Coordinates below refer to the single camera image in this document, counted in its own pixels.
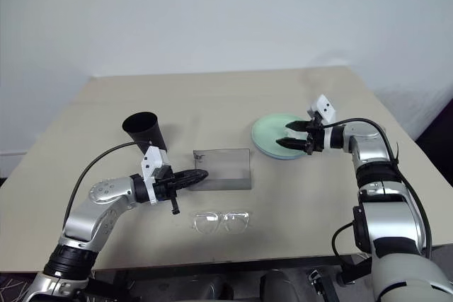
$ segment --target eyeglasses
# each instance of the eyeglasses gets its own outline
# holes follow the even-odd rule
[[[243,233],[249,221],[248,212],[202,212],[196,213],[193,225],[196,231],[205,235],[216,232],[221,223],[229,233]]]

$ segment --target black wire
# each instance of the black wire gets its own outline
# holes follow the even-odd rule
[[[336,239],[337,239],[337,236],[340,234],[340,232],[343,231],[343,230],[345,230],[345,229],[347,229],[347,228],[349,228],[349,227],[351,227],[351,226],[352,226],[352,223],[353,223],[353,222],[350,222],[350,223],[348,223],[348,224],[345,224],[344,226],[342,226],[341,228],[339,228],[339,229],[333,234],[333,236],[332,236],[332,250],[333,250],[333,253],[334,253],[335,256],[340,260],[340,262],[341,262],[342,264],[344,264],[345,266],[347,266],[347,267],[351,267],[351,266],[353,266],[354,264],[353,264],[353,263],[346,262],[346,261],[340,256],[340,254],[338,254],[337,247],[336,247],[336,245],[335,245],[335,241],[336,241]]]
[[[112,153],[115,150],[118,150],[118,149],[121,149],[121,148],[125,148],[126,146],[129,146],[129,145],[137,145],[137,144],[151,145],[149,141],[130,141],[128,143],[123,143],[123,144],[114,146],[111,149],[108,149],[107,151],[104,151],[98,157],[93,159],[91,161],[91,163],[88,164],[88,166],[85,168],[85,170],[82,171],[82,174],[80,174],[79,179],[77,180],[77,183],[74,186],[74,189],[72,189],[71,197],[69,198],[69,202],[68,202],[68,205],[66,207],[66,212],[64,213],[63,228],[66,225],[66,221],[68,220],[69,214],[71,213],[72,204],[74,203],[74,198],[76,198],[77,190],[79,189],[83,178],[85,177],[86,173],[91,169],[91,167],[93,165],[95,165],[101,158],[103,158],[104,156],[107,156],[109,153]]]
[[[411,196],[413,197],[413,199],[415,201],[415,204],[417,205],[418,211],[420,212],[420,215],[422,217],[422,222],[425,227],[425,235],[426,235],[425,257],[430,260],[431,254],[432,254],[432,234],[431,234],[430,222],[428,221],[428,216],[426,215],[426,211],[423,208],[422,202],[420,201],[420,198],[418,197],[417,193],[415,192],[415,189],[412,187],[412,185],[409,183],[409,181],[404,177],[404,175],[399,170],[398,156],[397,157],[394,156],[394,152],[391,150],[390,142],[387,139],[387,135],[384,132],[384,130],[379,126],[379,124],[377,124],[376,122],[374,122],[372,120],[368,120],[366,118],[349,118],[347,120],[341,120],[341,121],[333,123],[333,124],[324,125],[324,128],[336,127],[338,125],[342,125],[342,124],[346,124],[346,123],[350,123],[350,122],[364,122],[364,123],[372,125],[373,127],[376,128],[376,130],[379,132],[382,139],[384,140],[385,147],[387,149],[387,153],[389,154],[391,165],[392,165],[393,169],[396,171],[396,173],[398,174],[398,176],[403,181],[404,185],[408,188]]]

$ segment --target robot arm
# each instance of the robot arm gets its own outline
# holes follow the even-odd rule
[[[204,170],[173,173],[166,152],[150,146],[142,161],[143,178],[130,177],[96,183],[88,197],[69,215],[58,245],[42,272],[38,273],[23,299],[29,302],[40,297],[68,298],[88,285],[88,276],[98,253],[113,230],[117,219],[139,203],[167,199],[172,201],[173,214],[179,213],[176,190],[207,177]]]
[[[375,299],[453,301],[448,279],[435,263],[422,256],[425,225],[383,136],[366,122],[325,128],[323,123],[329,122],[326,113],[333,108],[328,101],[322,103],[324,107],[311,106],[311,121],[287,125],[297,132],[308,132],[305,141],[286,137],[276,142],[308,154],[324,149],[342,149],[352,154],[359,187],[359,204],[353,208],[355,244],[372,254]]]

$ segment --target glasses lens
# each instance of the glasses lens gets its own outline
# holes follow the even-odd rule
[[[243,233],[248,227],[248,212],[230,212],[225,215],[225,229],[230,233]]]
[[[214,233],[219,226],[219,216],[213,212],[199,213],[195,215],[195,229],[199,233]]]

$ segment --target light green dish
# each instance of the light green dish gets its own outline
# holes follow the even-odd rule
[[[296,159],[306,155],[300,150],[286,149],[278,145],[275,140],[288,137],[289,122],[302,120],[302,118],[286,113],[273,113],[261,117],[252,127],[252,141],[264,154],[276,159]]]

